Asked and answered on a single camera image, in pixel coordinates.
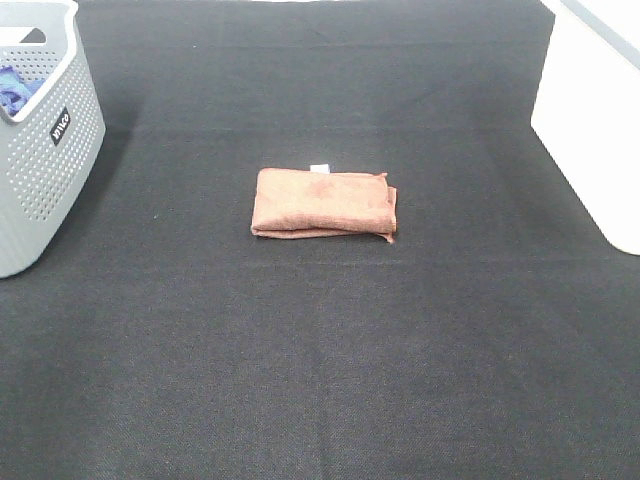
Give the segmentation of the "brown microfiber towel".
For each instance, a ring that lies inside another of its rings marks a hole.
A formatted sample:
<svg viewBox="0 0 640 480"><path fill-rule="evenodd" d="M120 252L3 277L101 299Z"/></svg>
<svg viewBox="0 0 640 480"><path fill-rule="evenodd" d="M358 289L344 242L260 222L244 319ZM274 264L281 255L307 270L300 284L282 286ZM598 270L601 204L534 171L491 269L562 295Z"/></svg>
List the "brown microfiber towel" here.
<svg viewBox="0 0 640 480"><path fill-rule="evenodd" d="M397 189L385 172L264 168L257 176L251 233L276 239L372 234L393 243L396 202Z"/></svg>

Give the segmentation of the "blue cloth in basket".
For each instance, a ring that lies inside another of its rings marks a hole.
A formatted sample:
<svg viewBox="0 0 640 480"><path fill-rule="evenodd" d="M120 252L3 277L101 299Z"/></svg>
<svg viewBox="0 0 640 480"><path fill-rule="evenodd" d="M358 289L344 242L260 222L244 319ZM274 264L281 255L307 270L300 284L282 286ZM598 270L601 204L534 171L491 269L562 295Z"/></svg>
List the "blue cloth in basket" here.
<svg viewBox="0 0 640 480"><path fill-rule="evenodd" d="M1 68L0 78L1 106L11 117L18 114L44 84L43 79L24 81L11 66Z"/></svg>

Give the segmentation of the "grey perforated laundry basket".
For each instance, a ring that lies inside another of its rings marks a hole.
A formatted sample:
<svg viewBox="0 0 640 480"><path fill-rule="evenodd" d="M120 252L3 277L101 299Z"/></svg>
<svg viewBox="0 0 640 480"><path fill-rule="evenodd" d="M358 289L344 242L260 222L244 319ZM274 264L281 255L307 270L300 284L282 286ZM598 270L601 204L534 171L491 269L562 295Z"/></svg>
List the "grey perforated laundry basket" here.
<svg viewBox="0 0 640 480"><path fill-rule="evenodd" d="M63 223L106 127L75 1L4 1L1 68L43 79L18 114L1 106L1 275L34 264Z"/></svg>

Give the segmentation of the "white plastic basket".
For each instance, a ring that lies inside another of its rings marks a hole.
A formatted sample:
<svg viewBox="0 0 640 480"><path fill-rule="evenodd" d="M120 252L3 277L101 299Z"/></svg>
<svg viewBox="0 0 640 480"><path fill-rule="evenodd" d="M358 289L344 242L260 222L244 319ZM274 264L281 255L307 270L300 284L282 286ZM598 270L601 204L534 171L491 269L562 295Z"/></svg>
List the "white plastic basket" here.
<svg viewBox="0 0 640 480"><path fill-rule="evenodd" d="M639 252L639 4L547 1L531 126L605 239Z"/></svg>

